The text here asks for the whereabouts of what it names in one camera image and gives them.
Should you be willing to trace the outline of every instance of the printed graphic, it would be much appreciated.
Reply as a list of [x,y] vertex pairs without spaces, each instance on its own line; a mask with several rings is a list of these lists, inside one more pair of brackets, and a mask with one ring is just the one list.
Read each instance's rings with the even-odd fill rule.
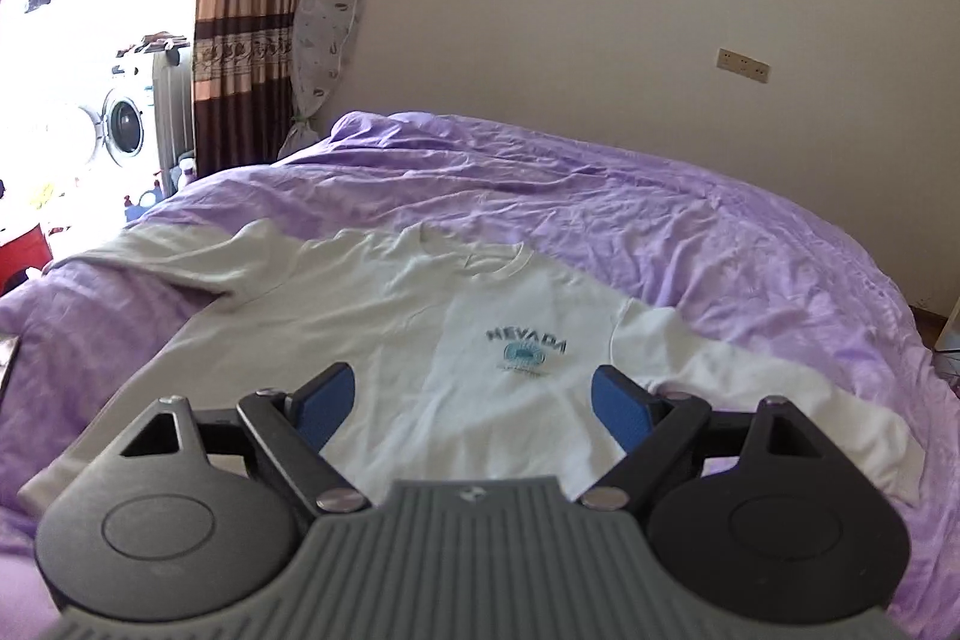
[[546,360],[546,354],[532,342],[508,342],[503,349],[507,363],[517,367],[539,366]]
[[500,369],[540,377],[550,370],[544,366],[547,356],[566,353],[566,340],[549,332],[520,326],[500,326],[487,330],[487,341],[506,340]]

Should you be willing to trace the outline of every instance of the purple bedsheet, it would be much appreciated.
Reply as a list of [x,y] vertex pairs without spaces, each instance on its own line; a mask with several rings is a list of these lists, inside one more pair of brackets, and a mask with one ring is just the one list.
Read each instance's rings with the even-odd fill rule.
[[[832,225],[686,164],[477,119],[362,113],[283,165],[206,178],[142,220],[235,232],[256,218],[301,239],[419,220],[466,239],[526,239],[678,307],[703,335],[803,362],[896,410],[926,466],[920,506],[899,506],[913,555],[890,614],[923,640],[960,626],[960,400],[933,374],[894,284]],[[1,637],[55,617],[16,491],[206,301],[82,262],[0,299],[0,330],[23,335],[0,410]]]

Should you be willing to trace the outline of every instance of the curtain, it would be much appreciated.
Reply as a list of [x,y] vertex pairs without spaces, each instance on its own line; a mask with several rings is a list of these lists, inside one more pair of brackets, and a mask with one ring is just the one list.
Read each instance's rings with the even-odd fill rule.
[[200,176],[277,160],[293,117],[296,0],[197,0],[193,100]]

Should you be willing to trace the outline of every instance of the metal screw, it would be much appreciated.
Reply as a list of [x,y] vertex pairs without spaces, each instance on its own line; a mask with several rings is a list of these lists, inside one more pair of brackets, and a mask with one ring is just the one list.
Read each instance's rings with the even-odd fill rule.
[[611,512],[630,504],[630,494],[612,485],[595,485],[580,498],[580,504],[590,510]]
[[325,512],[356,512],[367,504],[367,498],[355,488],[331,488],[317,497],[317,506]]

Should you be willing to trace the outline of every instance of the bottle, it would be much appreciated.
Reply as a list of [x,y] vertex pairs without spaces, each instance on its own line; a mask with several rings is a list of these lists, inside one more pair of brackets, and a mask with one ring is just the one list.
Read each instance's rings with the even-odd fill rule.
[[139,218],[141,215],[143,215],[146,212],[146,210],[144,210],[139,205],[134,204],[133,201],[131,201],[130,196],[124,196],[123,212],[124,212],[124,220],[126,220],[127,223],[130,223],[131,220],[136,220],[136,218]]
[[197,165],[192,158],[181,160],[181,175],[176,178],[176,189],[182,191],[190,183],[197,179]]

